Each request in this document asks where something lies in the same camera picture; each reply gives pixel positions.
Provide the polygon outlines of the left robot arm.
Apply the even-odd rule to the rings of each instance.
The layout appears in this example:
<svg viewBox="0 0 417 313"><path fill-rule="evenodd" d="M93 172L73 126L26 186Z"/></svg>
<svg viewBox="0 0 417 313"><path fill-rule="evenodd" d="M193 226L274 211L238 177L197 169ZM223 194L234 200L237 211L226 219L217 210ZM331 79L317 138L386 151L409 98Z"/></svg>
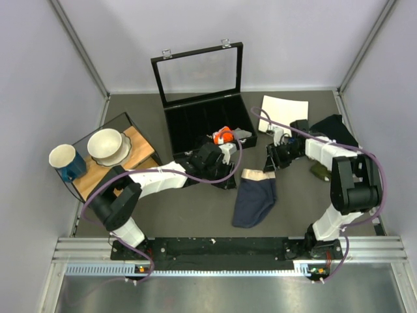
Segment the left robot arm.
<svg viewBox="0 0 417 313"><path fill-rule="evenodd" d="M168 189L186 188L205 182L221 189L236 187L231 155L240 149L234 143L205 143L198 151L166 165L145 170L115 166L87 198L105 229L125 243L125 251L142 258L148 249L146 235L132 218L136 203L145 196Z"/></svg>

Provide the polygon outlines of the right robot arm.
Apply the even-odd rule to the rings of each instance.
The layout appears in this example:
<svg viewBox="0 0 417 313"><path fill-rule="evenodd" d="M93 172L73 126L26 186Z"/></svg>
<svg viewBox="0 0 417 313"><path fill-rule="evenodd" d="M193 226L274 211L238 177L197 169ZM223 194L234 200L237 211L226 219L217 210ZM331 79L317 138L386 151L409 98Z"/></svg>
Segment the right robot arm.
<svg viewBox="0 0 417 313"><path fill-rule="evenodd" d="M266 147L264 171L282 170L293 160L308 157L330 174L331 204L320 219L309 225L301 243L284 244L285 257L324 259L336 250L338 237L349 224L381 204L379 169L369 155L355 147L348 149L320 132L308 130L306 120L294 121L290 126L290 134L281 126L267 126L266 132L274 141Z"/></svg>

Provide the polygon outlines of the navy underwear with cream waistband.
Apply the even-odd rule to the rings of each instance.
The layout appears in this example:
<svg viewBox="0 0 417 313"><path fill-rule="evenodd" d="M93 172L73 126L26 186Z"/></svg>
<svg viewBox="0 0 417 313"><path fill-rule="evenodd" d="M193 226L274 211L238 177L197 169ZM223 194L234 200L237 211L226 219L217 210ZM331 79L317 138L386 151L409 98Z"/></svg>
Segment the navy underwear with cream waistband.
<svg viewBox="0 0 417 313"><path fill-rule="evenodd" d="M278 199L273 171L243 169L235 201L232 226L252 228L269 214Z"/></svg>

